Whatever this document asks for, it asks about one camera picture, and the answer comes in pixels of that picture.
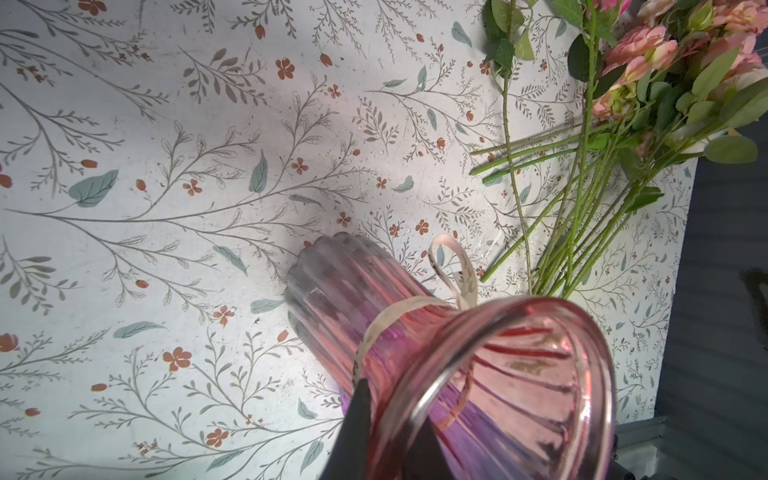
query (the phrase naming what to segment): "pink rose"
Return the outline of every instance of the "pink rose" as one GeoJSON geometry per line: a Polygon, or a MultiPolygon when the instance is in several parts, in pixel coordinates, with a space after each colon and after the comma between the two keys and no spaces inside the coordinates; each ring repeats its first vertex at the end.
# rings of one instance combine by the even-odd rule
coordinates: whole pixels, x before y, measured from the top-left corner
{"type": "Polygon", "coordinates": [[[664,42],[667,29],[663,26],[648,28],[640,26],[627,32],[605,57],[606,65],[624,65],[633,58],[645,55],[664,42]]]}
{"type": "Polygon", "coordinates": [[[640,7],[637,20],[649,27],[657,25],[656,20],[674,7],[675,0],[648,0],[640,7]]]}
{"type": "Polygon", "coordinates": [[[712,25],[725,25],[729,31],[751,31],[760,34],[768,27],[765,0],[743,0],[715,7],[712,25]]]}
{"type": "Polygon", "coordinates": [[[713,41],[710,44],[709,49],[707,49],[707,53],[701,59],[701,67],[706,67],[712,63],[712,60],[715,58],[721,56],[727,51],[738,47],[740,49],[739,55],[736,57],[736,60],[733,61],[733,65],[730,67],[730,69],[733,70],[745,59],[753,57],[752,51],[755,48],[755,41],[755,34],[746,32],[718,38],[716,41],[713,41]]]}

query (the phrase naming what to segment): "table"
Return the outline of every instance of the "table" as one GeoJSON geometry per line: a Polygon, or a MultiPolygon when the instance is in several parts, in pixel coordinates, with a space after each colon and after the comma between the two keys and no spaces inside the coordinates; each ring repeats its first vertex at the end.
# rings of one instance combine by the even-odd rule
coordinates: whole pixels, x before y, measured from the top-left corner
{"type": "MultiPolygon", "coordinates": [[[[468,176],[502,131],[480,0],[240,3],[3,4],[3,478],[313,478],[342,415],[282,304],[304,243],[367,235],[447,297],[434,235],[478,269],[518,235],[509,180],[468,176]]],[[[580,111],[575,33],[528,14],[514,138],[580,111]]],[[[564,166],[517,176],[526,213],[564,166]]],[[[694,169],[571,298],[613,353],[619,422],[653,416],[694,169]]],[[[482,296],[522,292],[522,266],[482,296]]]]}

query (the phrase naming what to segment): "green leaf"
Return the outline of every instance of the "green leaf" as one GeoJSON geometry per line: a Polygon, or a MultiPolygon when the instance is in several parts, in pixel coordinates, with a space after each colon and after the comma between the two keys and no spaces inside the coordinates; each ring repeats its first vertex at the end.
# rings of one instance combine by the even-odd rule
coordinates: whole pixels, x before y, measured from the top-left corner
{"type": "Polygon", "coordinates": [[[130,338],[137,333],[141,333],[145,330],[152,330],[152,329],[164,329],[166,327],[162,325],[157,325],[156,323],[152,322],[136,322],[132,323],[131,325],[122,326],[119,329],[114,331],[114,334],[112,335],[116,339],[126,339],[130,338]]]}
{"type": "Polygon", "coordinates": [[[269,170],[269,165],[264,157],[264,150],[261,151],[261,160],[259,164],[253,168],[253,173],[250,175],[250,184],[248,185],[248,191],[260,194],[266,188],[266,173],[269,170]]]}
{"type": "Polygon", "coordinates": [[[317,457],[319,457],[321,453],[323,453],[323,443],[319,440],[315,440],[312,442],[309,449],[307,449],[306,454],[304,455],[304,460],[301,462],[299,475],[304,472],[306,467],[312,465],[312,462],[317,460],[317,457]]]}
{"type": "Polygon", "coordinates": [[[315,205],[320,205],[321,207],[323,206],[319,201],[313,198],[304,197],[303,195],[299,195],[299,194],[289,195],[288,198],[293,200],[294,202],[300,202],[305,205],[315,204],[315,205]]]}
{"type": "Polygon", "coordinates": [[[508,39],[502,38],[493,51],[493,60],[502,70],[510,71],[515,60],[515,47],[508,39]]]}
{"type": "Polygon", "coordinates": [[[690,89],[690,92],[696,95],[701,100],[706,100],[707,95],[725,78],[725,75],[730,70],[733,61],[739,54],[740,47],[732,48],[731,50],[718,56],[712,63],[707,65],[705,69],[699,73],[699,76],[694,80],[694,86],[690,89]]]}
{"type": "Polygon", "coordinates": [[[283,305],[285,303],[284,300],[254,300],[250,303],[250,312],[251,313],[265,313],[265,312],[271,312],[272,310],[276,309],[278,306],[283,305]]]}
{"type": "Polygon", "coordinates": [[[688,110],[688,120],[686,124],[695,124],[700,121],[705,121],[709,117],[714,116],[717,102],[701,100],[690,106],[688,110]]]}
{"type": "Polygon", "coordinates": [[[589,80],[589,47],[581,34],[568,49],[568,73],[576,80],[589,80]]]}
{"type": "Polygon", "coordinates": [[[117,170],[110,170],[104,175],[80,180],[69,187],[69,196],[78,202],[78,207],[95,207],[107,196],[118,178],[117,170]]]}
{"type": "Polygon", "coordinates": [[[306,404],[302,402],[301,399],[299,399],[299,416],[307,420],[313,420],[317,418],[317,414],[308,409],[306,404]]]}
{"type": "Polygon", "coordinates": [[[603,150],[608,146],[608,141],[612,136],[613,134],[607,131],[597,134],[587,142],[587,148],[594,151],[603,150]]]}
{"type": "Polygon", "coordinates": [[[536,55],[533,52],[533,45],[531,45],[531,39],[528,37],[528,29],[526,28],[520,38],[515,42],[515,55],[523,61],[534,61],[536,55]]]}
{"type": "Polygon", "coordinates": [[[216,246],[214,246],[214,252],[218,253],[222,257],[224,257],[227,260],[229,260],[230,263],[232,263],[234,266],[236,266],[237,268],[242,270],[243,273],[245,273],[246,275],[248,274],[248,269],[245,266],[245,263],[243,263],[243,261],[240,259],[240,257],[235,255],[235,253],[232,250],[230,250],[230,249],[228,249],[226,247],[219,247],[218,245],[216,245],[216,246]]]}
{"type": "Polygon", "coordinates": [[[627,66],[622,65],[620,67],[614,68],[607,74],[600,77],[600,80],[598,80],[598,85],[594,88],[594,97],[600,98],[605,95],[611,89],[611,87],[614,86],[614,83],[616,83],[618,79],[621,78],[621,75],[624,74],[625,70],[627,70],[627,66]]]}
{"type": "Polygon", "coordinates": [[[396,87],[396,86],[400,85],[404,81],[406,81],[404,78],[402,80],[385,81],[384,82],[384,86],[387,87],[387,88],[392,88],[392,87],[396,87]]]}
{"type": "Polygon", "coordinates": [[[584,12],[578,0],[549,0],[549,6],[555,15],[565,18],[579,30],[584,26],[584,12]]]}
{"type": "Polygon", "coordinates": [[[757,145],[747,137],[724,135],[710,141],[704,155],[718,164],[751,164],[757,160],[757,145]]]}
{"type": "Polygon", "coordinates": [[[677,85],[672,88],[667,88],[664,94],[661,95],[661,101],[659,102],[659,109],[656,112],[656,129],[659,131],[666,130],[670,126],[675,116],[677,116],[677,110],[675,104],[677,99],[683,94],[683,86],[677,85]]]}
{"type": "Polygon", "coordinates": [[[648,100],[648,85],[650,84],[650,74],[648,72],[637,83],[637,99],[645,103],[648,100]]]}
{"type": "Polygon", "coordinates": [[[720,122],[729,127],[743,127],[768,111],[768,78],[756,81],[729,98],[720,109],[720,122]]]}
{"type": "Polygon", "coordinates": [[[431,108],[427,109],[427,118],[429,119],[429,124],[432,125],[432,128],[437,130],[437,116],[431,108]]]}
{"type": "Polygon", "coordinates": [[[222,465],[226,465],[229,463],[232,458],[237,457],[239,454],[243,453],[243,450],[237,450],[236,452],[227,453],[226,455],[222,455],[221,457],[216,457],[215,460],[213,460],[210,465],[208,465],[208,468],[205,469],[207,472],[208,470],[211,470],[212,468],[218,468],[222,465]]]}
{"type": "Polygon", "coordinates": [[[634,199],[634,202],[629,206],[629,208],[627,208],[627,213],[631,214],[636,210],[646,207],[647,205],[652,204],[663,196],[664,194],[661,193],[659,187],[643,187],[640,195],[638,195],[637,198],[634,199]]]}
{"type": "Polygon", "coordinates": [[[451,28],[451,35],[453,38],[457,41],[460,41],[463,44],[467,44],[470,47],[472,47],[472,40],[469,38],[469,35],[466,34],[464,31],[464,28],[458,23],[453,22],[453,28],[451,28]]]}
{"type": "Polygon", "coordinates": [[[393,190],[399,194],[402,192],[407,192],[408,190],[411,190],[413,188],[413,177],[410,175],[406,177],[405,181],[403,181],[400,185],[393,188],[393,190]]]}

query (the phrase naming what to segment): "ribbon bow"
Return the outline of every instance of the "ribbon bow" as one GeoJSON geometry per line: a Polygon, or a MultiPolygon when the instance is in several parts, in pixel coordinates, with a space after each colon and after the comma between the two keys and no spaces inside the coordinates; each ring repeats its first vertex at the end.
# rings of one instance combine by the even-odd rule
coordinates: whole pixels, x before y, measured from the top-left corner
{"type": "MultiPolygon", "coordinates": [[[[432,240],[427,250],[429,255],[429,263],[432,265],[433,270],[442,282],[451,290],[453,297],[456,300],[456,306],[460,311],[469,310],[478,305],[478,281],[474,272],[475,269],[472,266],[472,262],[469,256],[464,251],[462,245],[457,242],[453,237],[449,235],[438,235],[432,240]],[[455,282],[451,282],[445,273],[443,273],[440,266],[435,261],[435,255],[433,250],[436,246],[443,245],[448,247],[456,254],[459,262],[462,265],[462,271],[453,274],[455,282]]],[[[362,365],[362,359],[365,358],[368,351],[371,350],[376,339],[388,329],[390,325],[396,322],[401,316],[413,310],[418,310],[428,305],[441,305],[453,307],[448,302],[440,300],[434,296],[414,296],[399,302],[393,303],[382,310],[379,315],[368,325],[365,335],[362,336],[362,342],[357,348],[357,354],[355,355],[355,363],[352,368],[352,385],[353,388],[357,387],[357,383],[360,381],[360,366],[362,365]]],[[[469,397],[469,388],[472,384],[472,367],[473,363],[470,363],[468,371],[466,372],[466,381],[464,388],[459,396],[458,402],[451,409],[449,416],[441,422],[438,427],[443,430],[448,428],[456,419],[458,414],[466,405],[469,397]]]]}

